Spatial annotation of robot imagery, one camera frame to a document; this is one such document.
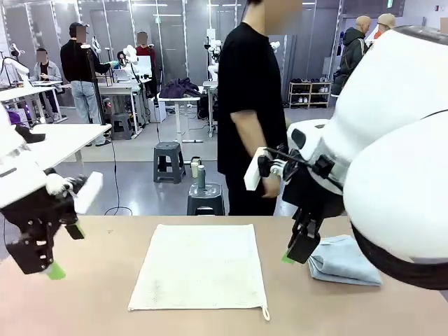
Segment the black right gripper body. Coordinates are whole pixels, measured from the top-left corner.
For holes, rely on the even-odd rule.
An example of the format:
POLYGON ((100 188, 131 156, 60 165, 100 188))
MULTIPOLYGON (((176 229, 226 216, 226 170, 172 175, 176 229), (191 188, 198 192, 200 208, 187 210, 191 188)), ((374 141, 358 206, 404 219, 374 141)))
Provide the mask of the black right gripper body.
POLYGON ((344 212, 342 196, 316 182, 307 167, 288 160, 283 177, 283 201, 316 217, 337 217, 344 212))

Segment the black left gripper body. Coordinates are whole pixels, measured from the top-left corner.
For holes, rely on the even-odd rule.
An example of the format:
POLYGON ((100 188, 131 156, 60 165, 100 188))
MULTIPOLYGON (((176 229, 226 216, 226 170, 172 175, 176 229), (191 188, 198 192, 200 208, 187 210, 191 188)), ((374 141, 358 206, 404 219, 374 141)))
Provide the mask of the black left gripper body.
POLYGON ((37 190, 18 201, 1 208, 5 219, 16 226, 21 233, 37 228, 41 223, 75 224, 78 221, 74 199, 68 193, 64 196, 49 195, 37 190))

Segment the person's right hand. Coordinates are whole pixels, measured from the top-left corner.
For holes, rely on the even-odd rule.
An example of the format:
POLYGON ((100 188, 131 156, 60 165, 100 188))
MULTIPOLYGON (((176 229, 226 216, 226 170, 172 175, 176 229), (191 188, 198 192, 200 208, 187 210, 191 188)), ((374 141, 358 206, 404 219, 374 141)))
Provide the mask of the person's right hand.
POLYGON ((277 198, 281 191, 281 179, 275 174, 262 178, 262 184, 265 191, 264 198, 277 198))

